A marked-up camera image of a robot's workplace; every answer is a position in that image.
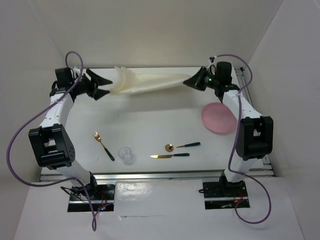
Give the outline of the cream cloth placemat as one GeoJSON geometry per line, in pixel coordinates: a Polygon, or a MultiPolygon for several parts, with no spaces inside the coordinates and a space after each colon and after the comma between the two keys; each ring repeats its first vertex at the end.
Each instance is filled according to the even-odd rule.
{"type": "Polygon", "coordinates": [[[174,88],[192,76],[181,73],[135,73],[125,67],[115,67],[118,79],[109,90],[112,95],[133,95],[174,88]]]}

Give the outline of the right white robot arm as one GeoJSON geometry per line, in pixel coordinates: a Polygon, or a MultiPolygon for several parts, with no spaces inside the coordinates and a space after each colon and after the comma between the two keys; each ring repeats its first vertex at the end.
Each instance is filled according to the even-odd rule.
{"type": "Polygon", "coordinates": [[[229,62],[218,62],[214,73],[201,67],[183,84],[198,91],[213,89],[215,96],[237,119],[232,156],[218,184],[220,194],[230,196],[235,189],[242,187],[245,174],[252,165],[271,153],[274,121],[270,116],[262,116],[256,111],[240,88],[232,83],[232,65],[229,62]]]}

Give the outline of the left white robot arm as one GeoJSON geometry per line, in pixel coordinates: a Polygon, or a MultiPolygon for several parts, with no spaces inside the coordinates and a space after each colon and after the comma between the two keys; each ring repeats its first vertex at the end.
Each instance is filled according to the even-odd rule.
{"type": "Polygon", "coordinates": [[[77,96],[86,94],[97,101],[109,94],[109,90],[100,87],[110,85],[112,81],[90,69],[81,73],[77,68],[58,68],[55,75],[56,81],[50,92],[53,107],[39,127],[29,131],[28,137],[40,167],[57,171],[70,179],[74,194],[92,200],[100,196],[101,190],[94,175],[76,161],[76,150],[65,126],[77,96]]]}

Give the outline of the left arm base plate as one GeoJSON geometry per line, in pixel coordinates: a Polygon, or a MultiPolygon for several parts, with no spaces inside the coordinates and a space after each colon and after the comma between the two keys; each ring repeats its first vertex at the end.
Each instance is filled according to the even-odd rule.
{"type": "MultiPolygon", "coordinates": [[[[69,213],[82,213],[90,212],[91,208],[86,194],[83,190],[76,189],[75,187],[61,189],[69,195],[67,211],[69,213]]],[[[95,212],[113,212],[114,199],[115,199],[116,185],[111,184],[98,184],[96,191],[88,190],[89,199],[91,201],[93,210],[95,212]]]]}

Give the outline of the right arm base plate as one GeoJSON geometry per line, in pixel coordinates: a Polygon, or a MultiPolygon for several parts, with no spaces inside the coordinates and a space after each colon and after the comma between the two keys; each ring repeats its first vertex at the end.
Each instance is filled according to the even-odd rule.
{"type": "Polygon", "coordinates": [[[206,210],[250,208],[246,184],[242,181],[238,186],[222,189],[219,182],[203,182],[198,190],[204,197],[206,210]]]}

